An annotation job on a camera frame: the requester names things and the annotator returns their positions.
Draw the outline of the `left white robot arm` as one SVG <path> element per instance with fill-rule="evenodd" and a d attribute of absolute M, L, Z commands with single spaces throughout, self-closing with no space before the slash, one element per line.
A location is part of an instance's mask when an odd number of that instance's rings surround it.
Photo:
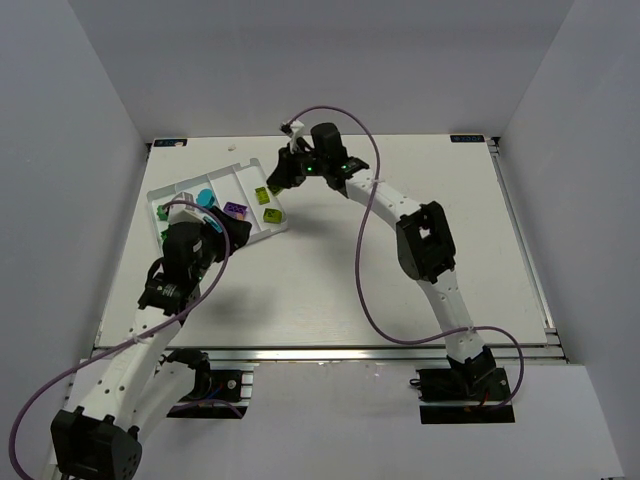
<path fill-rule="evenodd" d="M 142 444 L 160 420 L 197 385 L 197 351 L 161 355 L 203 298 L 200 282 L 249 241 L 252 226 L 217 207 L 202 214 L 169 210 L 162 255 L 150 266 L 124 348 L 92 390 L 51 423 L 59 471 L 80 479 L 131 479 Z"/>

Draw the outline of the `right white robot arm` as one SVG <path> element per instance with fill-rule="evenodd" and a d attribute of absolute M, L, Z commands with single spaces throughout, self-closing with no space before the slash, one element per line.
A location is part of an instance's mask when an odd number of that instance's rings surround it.
<path fill-rule="evenodd" d="M 298 120 L 282 124 L 280 130 L 288 143 L 278 152 L 277 166 L 267 180 L 269 189 L 296 188 L 318 176 L 332 190 L 364 206 L 366 215 L 376 215 L 390 226 L 399 265 L 425 294 L 441 329 L 455 392 L 470 397 L 482 390 L 496 362 L 461 295 L 456 247 L 443 207 L 435 201 L 420 204 L 387 185 L 379 163 L 369 165 L 348 154 L 333 123 L 314 126 L 309 140 Z"/>

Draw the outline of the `purple lego brick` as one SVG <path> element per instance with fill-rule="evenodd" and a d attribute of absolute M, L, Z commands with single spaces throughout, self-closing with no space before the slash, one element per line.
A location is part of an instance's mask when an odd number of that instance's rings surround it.
<path fill-rule="evenodd" d="M 226 202 L 223 211 L 236 219 L 244 219 L 247 215 L 249 208 L 246 205 L 238 204 L 235 202 Z"/>

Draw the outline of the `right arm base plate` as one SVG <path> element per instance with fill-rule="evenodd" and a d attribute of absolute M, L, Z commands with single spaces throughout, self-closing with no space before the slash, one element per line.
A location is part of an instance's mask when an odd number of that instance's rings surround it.
<path fill-rule="evenodd" d="M 510 385 L 503 368 L 470 391 L 450 369 L 422 369 L 409 385 L 418 393 L 420 421 L 423 425 L 511 424 L 515 413 L 506 401 Z"/>

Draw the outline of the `green square lego brick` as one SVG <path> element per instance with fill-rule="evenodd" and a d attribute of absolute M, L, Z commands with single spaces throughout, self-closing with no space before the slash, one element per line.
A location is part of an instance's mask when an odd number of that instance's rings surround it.
<path fill-rule="evenodd" d="M 156 215 L 159 220 L 167 221 L 168 220 L 168 212 L 163 206 L 158 206 L 156 209 Z"/>

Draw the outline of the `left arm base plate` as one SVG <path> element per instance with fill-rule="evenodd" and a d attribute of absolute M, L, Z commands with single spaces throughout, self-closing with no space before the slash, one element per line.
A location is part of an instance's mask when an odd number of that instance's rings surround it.
<path fill-rule="evenodd" d="M 168 418 L 240 420 L 248 410 L 253 372 L 213 369 L 167 414 Z"/>

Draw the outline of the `blue rounded lego brick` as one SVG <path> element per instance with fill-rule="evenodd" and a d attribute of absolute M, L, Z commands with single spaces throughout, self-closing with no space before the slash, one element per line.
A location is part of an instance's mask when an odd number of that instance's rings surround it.
<path fill-rule="evenodd" d="M 202 189 L 196 197 L 196 203 L 201 207 L 211 208 L 216 203 L 214 192 L 208 188 Z"/>

